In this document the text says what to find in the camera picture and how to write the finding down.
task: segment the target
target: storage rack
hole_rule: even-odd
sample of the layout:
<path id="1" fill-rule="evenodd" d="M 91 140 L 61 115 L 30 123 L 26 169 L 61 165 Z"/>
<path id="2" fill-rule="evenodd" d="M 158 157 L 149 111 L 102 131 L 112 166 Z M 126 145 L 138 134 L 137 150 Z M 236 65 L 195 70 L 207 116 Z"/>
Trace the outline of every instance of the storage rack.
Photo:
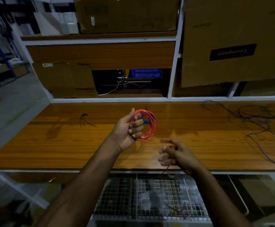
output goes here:
<path id="1" fill-rule="evenodd" d="M 42 0 L 47 3 L 55 3 L 57 0 Z M 159 41 L 175 41 L 175 49 L 173 56 L 173 64 L 170 75 L 170 84 L 167 97 L 135 97 L 135 98 L 72 98 L 72 99 L 55 99 L 44 88 L 46 95 L 51 103 L 87 103 L 87 102 L 170 102 L 170 101 L 254 101 L 254 100 L 275 100 L 275 96 L 234 96 L 239 82 L 233 83 L 227 96 L 206 96 L 206 97 L 173 97 L 172 90 L 175 79 L 177 60 L 182 57 L 180 53 L 180 42 L 183 31 L 184 21 L 184 0 L 181 0 L 179 20 L 177 25 L 177 35 L 169 37 L 145 37 L 145 38 L 109 38 L 109 39 L 73 39 L 73 40 L 42 40 L 42 41 L 22 41 L 20 33 L 16 25 L 12 24 L 14 36 L 18 39 L 26 57 L 30 63 L 33 63 L 26 46 L 37 45 L 67 45 L 67 44 L 104 44 L 104 43 L 141 43 L 141 42 L 159 42 Z"/>
<path id="2" fill-rule="evenodd" d="M 25 74 L 28 74 L 29 71 L 28 71 L 28 68 L 27 68 L 26 64 L 24 63 L 17 47 L 15 46 L 12 37 L 8 36 L 7 30 L 4 26 L 2 26 L 2 25 L 0 25 L 0 26 L 1 26 L 0 35 L 3 34 L 4 37 L 6 38 L 6 41 L 8 42 L 8 45 L 3 45 L 0 42 L 0 63 L 4 63 L 6 65 L 6 68 L 0 69 L 0 74 L 7 72 L 7 71 L 10 71 L 12 74 L 12 78 L 6 78 L 4 80 L 0 80 L 0 87 L 1 87 L 1 86 L 8 84 L 18 78 L 17 74 L 14 71 L 14 68 L 17 68 L 19 66 L 24 66 L 27 71 Z M 7 50 L 9 51 L 9 53 L 4 53 L 3 50 L 1 49 L 1 46 L 5 46 L 7 48 Z M 10 64 L 8 60 L 10 60 L 12 58 L 19 58 L 21 60 L 21 62 L 19 62 L 18 64 Z"/>

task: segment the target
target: blue metal rack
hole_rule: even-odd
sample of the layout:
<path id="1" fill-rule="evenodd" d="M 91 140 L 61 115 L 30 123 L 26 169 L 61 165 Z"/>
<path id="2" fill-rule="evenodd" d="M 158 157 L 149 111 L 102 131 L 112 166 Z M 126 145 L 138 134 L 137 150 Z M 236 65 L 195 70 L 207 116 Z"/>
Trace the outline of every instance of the blue metal rack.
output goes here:
<path id="1" fill-rule="evenodd" d="M 10 52 L 10 53 L 4 53 L 3 50 L 0 47 L 0 63 L 5 64 L 8 68 L 8 70 L 3 70 L 2 72 L 0 72 L 0 74 L 3 74 L 7 71 L 10 71 L 10 73 L 11 73 L 11 76 L 7 77 L 6 79 L 3 79 L 3 80 L 0 79 L 0 87 L 1 87 L 1 86 L 5 85 L 5 84 L 8 84 L 8 83 L 10 83 L 10 82 L 12 82 L 12 81 L 14 81 L 18 78 L 18 76 L 14 72 L 15 67 L 23 65 L 27 70 L 26 74 L 28 74 L 29 71 L 28 71 L 28 68 L 27 68 L 27 66 L 24 62 L 22 62 L 20 64 L 15 64 L 15 65 L 11 65 L 9 63 L 8 60 L 12 59 L 12 58 L 19 58 L 21 61 L 23 61 L 23 59 L 22 59 L 17 47 L 14 44 L 12 36 L 9 33 L 7 33 L 6 28 L 4 28 L 2 25 L 0 25 L 0 26 L 1 26 L 0 27 L 0 34 L 3 35 L 6 38 L 8 44 L 9 44 L 9 46 L 6 46 L 6 47 L 7 47 L 8 51 Z"/>

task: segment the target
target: wooden table surface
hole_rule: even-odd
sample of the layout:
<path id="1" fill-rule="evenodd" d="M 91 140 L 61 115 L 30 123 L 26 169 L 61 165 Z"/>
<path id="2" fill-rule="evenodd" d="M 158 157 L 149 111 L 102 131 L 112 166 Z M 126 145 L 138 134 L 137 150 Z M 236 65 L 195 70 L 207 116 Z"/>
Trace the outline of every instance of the wooden table surface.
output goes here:
<path id="1" fill-rule="evenodd" d="M 258 104 L 272 107 L 275 101 L 223 102 L 230 110 Z M 150 143 L 137 141 L 117 159 L 114 169 L 164 170 L 157 161 L 160 138 L 181 140 L 211 171 L 275 171 L 257 145 L 246 135 L 261 128 L 228 117 L 221 106 L 201 102 L 154 103 L 53 103 L 44 109 L 0 150 L 0 169 L 80 170 L 110 133 L 118 119 L 132 107 L 154 112 L 157 131 Z M 259 110 L 248 110 L 259 114 Z M 81 114 L 97 127 L 80 127 Z M 275 132 L 275 120 L 271 123 Z M 275 135 L 255 136 L 275 160 Z"/>

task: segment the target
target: red wire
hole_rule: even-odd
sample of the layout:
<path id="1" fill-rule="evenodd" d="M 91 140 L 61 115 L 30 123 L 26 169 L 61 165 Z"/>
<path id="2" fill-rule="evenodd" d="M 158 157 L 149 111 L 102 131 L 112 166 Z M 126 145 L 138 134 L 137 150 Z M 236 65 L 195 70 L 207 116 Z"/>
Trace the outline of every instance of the red wire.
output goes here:
<path id="1" fill-rule="evenodd" d="M 155 134 L 155 130 L 156 130 L 155 116 L 154 116 L 153 112 L 143 110 L 143 109 L 139 109 L 139 110 L 135 111 L 134 116 L 139 113 L 144 114 L 149 119 L 149 130 L 147 131 L 145 136 L 141 136 L 138 138 L 141 142 L 145 142 L 144 140 L 147 140 L 148 138 L 152 138 L 152 136 Z"/>

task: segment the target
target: wood grain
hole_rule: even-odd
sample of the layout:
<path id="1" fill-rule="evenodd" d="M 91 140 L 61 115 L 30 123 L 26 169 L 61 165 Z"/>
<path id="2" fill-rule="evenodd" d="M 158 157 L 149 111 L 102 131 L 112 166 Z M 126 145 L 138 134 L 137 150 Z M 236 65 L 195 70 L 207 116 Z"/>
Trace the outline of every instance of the wood grain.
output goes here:
<path id="1" fill-rule="evenodd" d="M 172 37 L 176 35 L 177 35 L 177 31 L 144 32 L 144 33 L 71 34 L 71 35 L 52 35 L 52 36 L 42 36 L 41 34 L 36 34 L 33 36 L 21 37 L 21 39 L 23 41 L 53 41 L 53 40 L 100 39 L 100 38 Z"/>
<path id="2" fill-rule="evenodd" d="M 171 68 L 174 41 L 27 46 L 34 63 L 75 62 L 92 70 Z"/>
<path id="3" fill-rule="evenodd" d="M 249 104 L 275 107 L 275 102 L 224 102 L 230 110 Z M 0 169 L 80 170 L 132 107 L 145 108 L 157 117 L 157 131 L 150 143 L 137 141 L 117 159 L 114 169 L 164 170 L 159 162 L 160 138 L 185 143 L 211 171 L 275 171 L 256 144 L 246 135 L 261 129 L 229 113 L 219 105 L 201 102 L 154 103 L 53 103 L 25 126 L 0 150 Z M 79 125 L 80 115 L 97 127 Z M 275 121 L 271 123 L 275 132 Z M 275 160 L 275 135 L 256 137 Z"/>

